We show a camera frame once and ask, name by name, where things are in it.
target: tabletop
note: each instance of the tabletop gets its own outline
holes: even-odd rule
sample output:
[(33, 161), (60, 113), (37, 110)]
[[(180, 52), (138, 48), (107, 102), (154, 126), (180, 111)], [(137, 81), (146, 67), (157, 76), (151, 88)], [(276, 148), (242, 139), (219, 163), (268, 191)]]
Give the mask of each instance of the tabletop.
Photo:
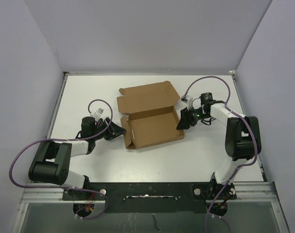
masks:
[[(116, 97), (119, 88), (170, 81), (178, 94), (201, 76), (165, 75), (71, 75), (67, 77), (62, 98), (52, 128), (52, 138), (74, 138), (81, 130), (83, 117), (89, 116), (87, 106), (94, 99), (107, 101), (113, 109), (113, 122), (120, 126), (122, 114), (118, 112)], [(231, 98), (228, 106), (242, 113), (242, 108), (231, 76), (219, 76), (230, 86)], [(215, 100), (226, 100), (228, 91), (217, 79), (204, 79), (189, 91), (198, 98), (201, 93), (212, 92)], [(197, 108), (200, 101), (194, 102)], [(175, 108), (185, 104), (179, 101)], [(95, 102), (91, 111), (104, 109), (103, 117), (110, 117), (109, 108)], [(182, 140), (138, 150), (125, 148), (123, 136), (112, 141), (96, 142), (91, 154), (71, 158), (70, 170), (89, 177), (91, 182), (208, 182), (227, 157), (225, 152), (225, 126), (213, 121), (211, 126), (200, 122), (185, 130)], [(258, 163), (244, 167), (235, 177), (235, 182), (263, 181)]]

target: brown box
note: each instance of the brown box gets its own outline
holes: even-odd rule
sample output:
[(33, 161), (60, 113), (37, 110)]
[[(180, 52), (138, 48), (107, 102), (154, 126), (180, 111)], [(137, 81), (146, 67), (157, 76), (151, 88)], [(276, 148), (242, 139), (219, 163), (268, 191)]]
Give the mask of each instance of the brown box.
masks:
[(125, 146), (139, 149), (184, 138), (176, 130), (179, 117), (174, 104), (180, 97), (171, 82), (121, 88), (117, 97), (118, 111), (124, 113), (121, 125)]

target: metal frame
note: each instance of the metal frame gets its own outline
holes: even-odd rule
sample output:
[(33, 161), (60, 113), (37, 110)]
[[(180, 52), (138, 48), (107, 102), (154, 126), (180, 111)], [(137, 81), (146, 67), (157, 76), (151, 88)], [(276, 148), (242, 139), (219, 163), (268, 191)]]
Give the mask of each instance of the metal frame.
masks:
[[(104, 73), (66, 73), (65, 79), (63, 81), (56, 105), (54, 107), (54, 111), (52, 114), (52, 118), (49, 124), (49, 130), (47, 133), (47, 137), (51, 136), (51, 132), (57, 117), (58, 109), (60, 106), (60, 102), (63, 96), (63, 92), (65, 89), (66, 81), (68, 76), (71, 75), (112, 75), (112, 74), (104, 74)], [(146, 73), (144, 75), (172, 75), (169, 73)], [(233, 76), (233, 81), (235, 88), (237, 90), (236, 86), (236, 80), (235, 77)], [(237, 90), (238, 98), (242, 107), (243, 112), (244, 108), (241, 103), (241, 98), (239, 95), (239, 92)], [(262, 169), (262, 163), (259, 161), (259, 165), (261, 168), (261, 171), (265, 177), (264, 171)], [(274, 210), (275, 218), (278, 224), (279, 231), (281, 233), (289, 233), (289, 228), (285, 219), (285, 216), (283, 214), (280, 202), (278, 200), (278, 195), (277, 191), (275, 188), (275, 185), (273, 183), (269, 182), (237, 182), (234, 183), (235, 189), (236, 189), (236, 195), (237, 195), (237, 200), (228, 200), (228, 202), (271, 202), (272, 208)], [(19, 205), (18, 213), (16, 216), (16, 219), (14, 221), (14, 225), (12, 228), (12, 233), (19, 233), (21, 232), (23, 222), (26, 216), (26, 212), (28, 209), (29, 203), (84, 203), (84, 201), (64, 201), (62, 200), (63, 196), (63, 189), (44, 189), (44, 188), (35, 188), (35, 189), (25, 189), (21, 198), (21, 202)], [(94, 203), (104, 203), (104, 201), (94, 201)]]

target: cable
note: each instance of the cable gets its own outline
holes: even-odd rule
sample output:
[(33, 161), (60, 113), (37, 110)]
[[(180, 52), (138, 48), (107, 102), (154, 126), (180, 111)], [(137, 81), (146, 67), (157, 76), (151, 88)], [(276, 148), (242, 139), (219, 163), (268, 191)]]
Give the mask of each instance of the cable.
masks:
[[(63, 189), (69, 189), (69, 187), (65, 187), (65, 186), (56, 186), (56, 185), (52, 185), (52, 186), (45, 186), (45, 185), (37, 185), (37, 186), (29, 186), (29, 185), (22, 185), (22, 184), (19, 184), (17, 183), (14, 178), (13, 178), (13, 168), (14, 168), (14, 165), (15, 163), (17, 162), (18, 158), (23, 154), (23, 152), (25, 152), (25, 150), (27, 150), (28, 148), (30, 148), (31, 146), (37, 144), (37, 143), (41, 143), (41, 142), (50, 142), (50, 141), (57, 141), (57, 142), (66, 142), (66, 141), (76, 141), (76, 140), (89, 140), (89, 139), (92, 139), (94, 137), (97, 137), (99, 136), (100, 134), (102, 134), (103, 132), (105, 132), (109, 127), (110, 127), (110, 124), (112, 122), (112, 119), (113, 119), (113, 110), (112, 110), (112, 107), (110, 106), (110, 104), (104, 100), (101, 100), (101, 99), (96, 99), (96, 100), (93, 100), (89, 103), (88, 105), (88, 111), (90, 112), (90, 105), (95, 102), (95, 101), (101, 101), (103, 103), (105, 103), (109, 108), (110, 108), (110, 111), (111, 111), (111, 117), (110, 117), (110, 121), (108, 122), (108, 125), (99, 133), (97, 133), (96, 135), (93, 135), (91, 137), (87, 137), (87, 138), (80, 138), (80, 139), (77, 139), (77, 138), (74, 138), (74, 139), (58, 139), (58, 138), (46, 138), (46, 139), (40, 139), (40, 140), (37, 140), (35, 142), (32, 142), (30, 143), (29, 145), (25, 146), (17, 155), (16, 157), (14, 158), (14, 160), (12, 161), (11, 163), (11, 166), (10, 166), (10, 169), (9, 169), (9, 178), (10, 178), (10, 181), (17, 187), (20, 187), (20, 188), (63, 188)], [(105, 207), (104, 209), (96, 216), (92, 216), (92, 217), (83, 217), (82, 219), (94, 219), (94, 218), (97, 218), (98, 216), (102, 215), (106, 209), (108, 208), (108, 198), (106, 195), (98, 192), (98, 191), (95, 191), (95, 190), (89, 190), (89, 189), (82, 189), (82, 188), (70, 188), (71, 190), (76, 190), (76, 191), (83, 191), (83, 192), (91, 192), (91, 193), (94, 193), (94, 194), (99, 194), (101, 196), (103, 196), (105, 199), (106, 199), (106, 202), (105, 202)]]
[(190, 90), (190, 88), (196, 83), (198, 82), (199, 80), (203, 80), (203, 79), (207, 79), (207, 78), (215, 78), (215, 79), (218, 79), (218, 80), (221, 80), (227, 87), (228, 91), (229, 91), (229, 95), (225, 101), (225, 108), (230, 111), (231, 113), (233, 113), (236, 117), (239, 117), (243, 123), (246, 125), (248, 131), (249, 131), (249, 134), (252, 138), (252, 142), (253, 142), (253, 146), (254, 146), (254, 159), (251, 163), (249, 164), (242, 164), (242, 165), (238, 165), (237, 168), (234, 170), (234, 172), (232, 173), (232, 175), (230, 176), (230, 178), (226, 181), (226, 183), (223, 185), (223, 187), (221, 188), (221, 190), (218, 192), (218, 194), (214, 197), (213, 201), (211, 202), (209, 208), (208, 208), (208, 211), (207, 211), (207, 214), (206, 214), (206, 217), (205, 217), (205, 232), (208, 233), (208, 216), (210, 214), (210, 210), (213, 206), (213, 204), (215, 203), (215, 201), (217, 200), (217, 198), (221, 195), (221, 193), (224, 191), (225, 187), (230, 183), (230, 181), (233, 179), (233, 177), (235, 177), (235, 175), (237, 174), (238, 170), (244, 166), (251, 166), (253, 164), (255, 164), (255, 162), (257, 161), (258, 159), (258, 147), (257, 147), (257, 144), (256, 144), (256, 141), (255, 141), (255, 137), (254, 137), (254, 134), (250, 128), (250, 126), (248, 125), (247, 121), (242, 117), (240, 116), (239, 114), (235, 113), (234, 111), (232, 111), (228, 106), (227, 106), (227, 103), (229, 102), (229, 98), (230, 98), (230, 88), (229, 88), (229, 85), (223, 80), (221, 79), (220, 77), (217, 77), (217, 76), (205, 76), (205, 77), (202, 77), (202, 78), (199, 78), (199, 79), (196, 79), (195, 81), (193, 81), (191, 83), (191, 85), (187, 88), (184, 96), (187, 95), (188, 91)]

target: gray wall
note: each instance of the gray wall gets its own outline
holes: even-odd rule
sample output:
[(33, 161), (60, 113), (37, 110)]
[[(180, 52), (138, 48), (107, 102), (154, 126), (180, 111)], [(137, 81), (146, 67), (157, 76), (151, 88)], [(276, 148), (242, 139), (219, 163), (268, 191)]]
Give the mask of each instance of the gray wall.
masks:
[[(23, 189), (8, 178), (15, 155), (43, 138), (63, 73), (23, 0), (0, 0), (0, 233), (10, 232)], [(26, 183), (32, 148), (15, 168)]]
[(273, 0), (237, 74), (247, 113), (260, 120), (265, 172), (295, 233), (295, 0)]
[(271, 0), (25, 0), (63, 71), (218, 73)]

